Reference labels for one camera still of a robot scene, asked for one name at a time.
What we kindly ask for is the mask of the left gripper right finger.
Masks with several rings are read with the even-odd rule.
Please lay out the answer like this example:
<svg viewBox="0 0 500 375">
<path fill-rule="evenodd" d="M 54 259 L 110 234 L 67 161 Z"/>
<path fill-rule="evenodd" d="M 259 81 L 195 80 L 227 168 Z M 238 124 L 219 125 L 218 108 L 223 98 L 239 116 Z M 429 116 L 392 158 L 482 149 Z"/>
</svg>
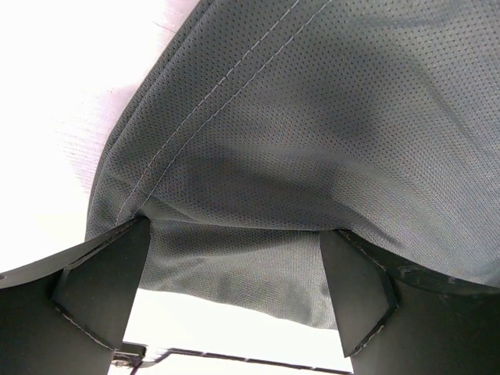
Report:
<svg viewBox="0 0 500 375">
<path fill-rule="evenodd" d="M 354 373 L 498 373 L 496 287 L 430 270 L 348 230 L 321 233 L 320 250 Z"/>
</svg>

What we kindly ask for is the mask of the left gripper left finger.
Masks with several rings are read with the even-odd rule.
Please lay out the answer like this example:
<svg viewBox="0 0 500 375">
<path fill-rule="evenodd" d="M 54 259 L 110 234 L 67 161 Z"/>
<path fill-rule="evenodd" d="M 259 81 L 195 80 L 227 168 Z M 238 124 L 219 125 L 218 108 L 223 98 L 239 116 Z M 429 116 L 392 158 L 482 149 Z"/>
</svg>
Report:
<svg viewBox="0 0 500 375">
<path fill-rule="evenodd" d="M 150 242 L 150 221 L 1 275 L 3 374 L 106 374 L 120 349 Z"/>
</svg>

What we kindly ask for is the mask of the dark grey t-shirt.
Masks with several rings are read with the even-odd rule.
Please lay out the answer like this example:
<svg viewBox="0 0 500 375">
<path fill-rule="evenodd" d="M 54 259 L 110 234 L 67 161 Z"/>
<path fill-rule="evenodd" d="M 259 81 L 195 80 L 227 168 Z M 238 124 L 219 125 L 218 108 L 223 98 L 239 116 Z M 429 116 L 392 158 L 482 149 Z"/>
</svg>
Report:
<svg viewBox="0 0 500 375">
<path fill-rule="evenodd" d="M 202 1 L 123 111 L 87 238 L 140 286 L 334 327 L 319 234 L 499 283 L 496 1 Z"/>
</svg>

